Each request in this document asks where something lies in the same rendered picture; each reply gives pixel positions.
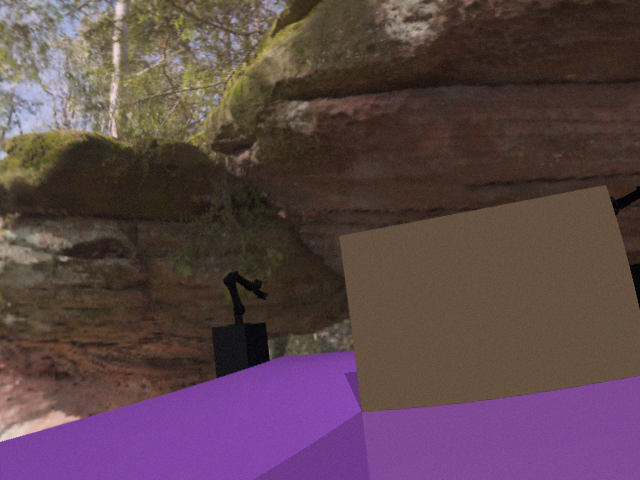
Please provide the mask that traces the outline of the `brown flat rectangular board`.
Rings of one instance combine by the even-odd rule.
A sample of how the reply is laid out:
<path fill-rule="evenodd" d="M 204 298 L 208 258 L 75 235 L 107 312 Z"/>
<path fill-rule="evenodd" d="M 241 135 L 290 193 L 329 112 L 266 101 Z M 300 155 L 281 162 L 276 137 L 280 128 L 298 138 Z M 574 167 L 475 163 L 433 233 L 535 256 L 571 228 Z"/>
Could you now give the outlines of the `brown flat rectangular board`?
<path fill-rule="evenodd" d="M 339 239 L 362 411 L 640 376 L 606 185 Z"/>

